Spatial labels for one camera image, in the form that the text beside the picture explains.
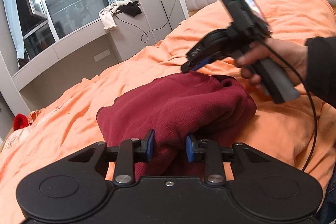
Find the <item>screw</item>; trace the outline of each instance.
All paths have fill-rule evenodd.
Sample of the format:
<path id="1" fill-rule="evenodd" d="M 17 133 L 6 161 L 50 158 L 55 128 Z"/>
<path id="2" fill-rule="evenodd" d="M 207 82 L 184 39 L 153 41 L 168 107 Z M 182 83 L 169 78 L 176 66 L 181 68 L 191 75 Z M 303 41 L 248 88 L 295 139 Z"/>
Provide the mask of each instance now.
<path id="1" fill-rule="evenodd" d="M 166 186 L 170 187 L 170 186 L 174 186 L 174 182 L 172 181 L 167 181 L 166 182 Z"/>
<path id="2" fill-rule="evenodd" d="M 118 175 L 115 178 L 115 181 L 121 184 L 129 183 L 132 180 L 132 178 L 129 175 Z"/>
<path id="3" fill-rule="evenodd" d="M 221 176 L 221 175 L 210 175 L 210 176 L 208 176 L 207 179 L 211 183 L 220 183 L 224 180 L 223 176 Z"/>

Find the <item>red sweater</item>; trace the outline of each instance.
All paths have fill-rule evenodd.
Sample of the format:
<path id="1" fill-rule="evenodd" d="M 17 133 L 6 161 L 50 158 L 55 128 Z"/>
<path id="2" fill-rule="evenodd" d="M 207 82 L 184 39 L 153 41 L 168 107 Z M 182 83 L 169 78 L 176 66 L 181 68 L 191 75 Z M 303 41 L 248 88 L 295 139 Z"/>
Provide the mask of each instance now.
<path id="1" fill-rule="evenodd" d="M 203 164 L 189 164 L 185 138 L 216 140 L 230 146 L 256 112 L 256 105 L 232 77 L 198 72 L 158 78 L 115 99 L 96 116 L 108 146 L 130 138 L 142 139 L 155 130 L 150 163 L 137 163 L 135 174 L 202 175 Z"/>

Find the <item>human hand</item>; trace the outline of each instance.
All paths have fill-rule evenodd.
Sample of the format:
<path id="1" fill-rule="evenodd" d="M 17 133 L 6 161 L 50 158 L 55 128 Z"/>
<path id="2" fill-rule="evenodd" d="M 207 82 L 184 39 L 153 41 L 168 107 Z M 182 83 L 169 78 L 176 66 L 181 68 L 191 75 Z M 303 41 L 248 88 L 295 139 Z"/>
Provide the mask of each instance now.
<path id="1" fill-rule="evenodd" d="M 267 38 L 265 43 L 269 45 L 274 51 L 280 54 L 288 63 L 290 63 L 303 79 L 306 78 L 307 60 L 308 60 L 308 47 L 298 45 L 289 41 Z M 261 85 L 260 75 L 253 74 L 246 66 L 252 65 L 258 60 L 270 57 L 273 61 L 279 64 L 285 72 L 293 85 L 300 84 L 299 78 L 288 68 L 282 61 L 273 55 L 265 46 L 259 42 L 250 44 L 251 50 L 236 60 L 236 66 L 242 67 L 241 76 L 249 79 L 252 86 L 259 90 L 263 90 Z"/>

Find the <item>orange bed sheet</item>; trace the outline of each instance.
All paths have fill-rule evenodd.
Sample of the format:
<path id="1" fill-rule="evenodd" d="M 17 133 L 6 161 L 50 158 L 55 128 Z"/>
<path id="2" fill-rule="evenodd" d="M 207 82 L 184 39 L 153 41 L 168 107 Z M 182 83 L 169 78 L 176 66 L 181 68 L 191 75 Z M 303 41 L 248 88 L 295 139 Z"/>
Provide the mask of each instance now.
<path id="1" fill-rule="evenodd" d="M 309 37 L 336 35 L 336 16 L 325 0 L 256 0 L 266 15 L 273 37 L 303 44 Z M 180 71 L 185 53 L 208 32 L 225 28 L 231 19 L 220 2 L 213 3 L 187 19 L 163 41 L 145 47 L 131 59 L 106 69 L 92 80 L 83 79 L 57 101 L 41 110 L 34 123 L 0 154 L 0 223 L 24 219 L 15 190 L 27 174 L 103 140 L 95 120 L 98 109 L 112 105 L 115 98 L 158 77 Z M 302 168 L 312 143 L 314 122 L 302 86 L 299 99 L 275 105 L 240 78 L 230 58 L 202 68 L 200 72 L 234 76 L 257 104 L 257 112 L 236 141 L 245 142 L 292 166 Z M 319 133 L 306 172 L 326 189 L 335 164 L 336 110 L 314 97 L 319 115 Z M 110 164 L 107 178 L 112 177 Z"/>

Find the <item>black cable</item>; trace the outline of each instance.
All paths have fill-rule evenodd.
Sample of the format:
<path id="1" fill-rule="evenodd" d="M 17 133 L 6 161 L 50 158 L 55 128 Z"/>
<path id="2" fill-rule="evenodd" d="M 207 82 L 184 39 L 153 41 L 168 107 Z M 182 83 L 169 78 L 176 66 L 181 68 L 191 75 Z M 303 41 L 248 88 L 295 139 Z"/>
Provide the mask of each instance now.
<path id="1" fill-rule="evenodd" d="M 303 78 L 301 77 L 301 75 L 297 72 L 297 70 L 290 64 L 288 63 L 280 54 L 278 54 L 275 50 L 273 50 L 269 45 L 267 45 L 264 41 L 259 40 L 259 42 L 265 46 L 271 53 L 273 53 L 278 59 L 280 59 L 281 62 L 283 62 L 291 71 L 293 71 L 293 73 L 295 73 L 295 75 L 299 78 L 300 82 L 303 84 L 306 92 L 307 92 L 307 96 L 311 105 L 311 109 L 313 111 L 313 117 L 314 117 L 314 139 L 313 139 L 313 144 L 310 150 L 310 154 L 306 160 L 306 163 L 304 164 L 302 171 L 306 170 L 310 159 L 314 153 L 314 149 L 315 149 L 315 145 L 316 145 L 316 139 L 317 139 L 317 115 L 316 115 L 316 110 L 315 110 L 315 106 L 314 106 L 314 102 L 313 99 L 310 95 L 310 92 L 307 88 L 307 84 L 306 82 L 303 80 Z"/>
<path id="2" fill-rule="evenodd" d="M 173 13 L 173 10 L 174 10 L 174 7 L 175 7 L 176 2 L 177 2 L 177 0 L 174 1 L 173 8 L 171 8 L 171 11 L 170 11 L 168 20 L 167 20 L 167 22 L 165 23 L 165 25 L 163 25 L 161 28 L 154 29 L 154 30 L 150 30 L 150 31 L 148 31 L 148 32 L 144 32 L 141 28 L 139 28 L 138 26 L 136 26 L 136 25 L 134 25 L 134 24 L 131 24 L 131 23 L 126 22 L 126 21 L 123 21 L 122 19 L 120 19 L 120 18 L 119 18 L 116 14 L 114 14 L 114 13 L 113 13 L 112 16 L 115 16 L 115 17 L 117 17 L 120 21 L 122 21 L 122 22 L 124 22 L 124 23 L 127 23 L 127 24 L 129 24 L 129 25 L 132 25 L 132 26 L 134 26 L 134 27 L 137 27 L 139 30 L 141 30 L 141 31 L 143 32 L 143 35 L 140 37 L 140 41 L 143 42 L 143 43 L 147 43 L 148 40 L 149 40 L 149 37 L 148 37 L 148 35 L 147 35 L 148 33 L 153 32 L 153 31 L 161 30 L 164 26 L 167 25 L 167 23 L 168 23 L 169 20 L 170 20 L 171 14 Z M 147 36 L 147 41 L 143 41 L 143 40 L 142 40 L 142 37 L 143 37 L 144 35 Z"/>

